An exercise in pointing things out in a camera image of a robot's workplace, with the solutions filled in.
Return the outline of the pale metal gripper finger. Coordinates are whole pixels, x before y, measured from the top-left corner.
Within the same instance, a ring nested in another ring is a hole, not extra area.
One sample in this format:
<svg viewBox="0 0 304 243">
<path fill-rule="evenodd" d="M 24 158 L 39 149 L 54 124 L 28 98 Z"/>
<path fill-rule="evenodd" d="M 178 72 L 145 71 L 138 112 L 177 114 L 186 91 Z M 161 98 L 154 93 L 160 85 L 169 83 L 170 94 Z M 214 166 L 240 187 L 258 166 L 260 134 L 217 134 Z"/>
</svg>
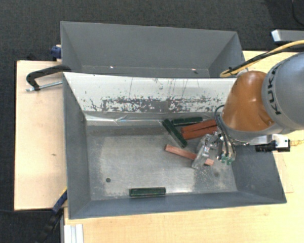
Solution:
<svg viewBox="0 0 304 243">
<path fill-rule="evenodd" d="M 202 153 L 210 153 L 213 150 L 217 149 L 217 143 L 218 143 L 218 135 L 211 135 L 206 134 L 202 139 L 200 140 L 198 144 L 198 152 L 201 151 Z"/>
<path fill-rule="evenodd" d="M 202 146 L 199 149 L 196 158 L 193 160 L 192 168 L 199 169 L 203 165 L 207 165 L 207 166 L 214 165 L 214 160 L 210 158 L 210 147 L 208 146 Z"/>
</svg>

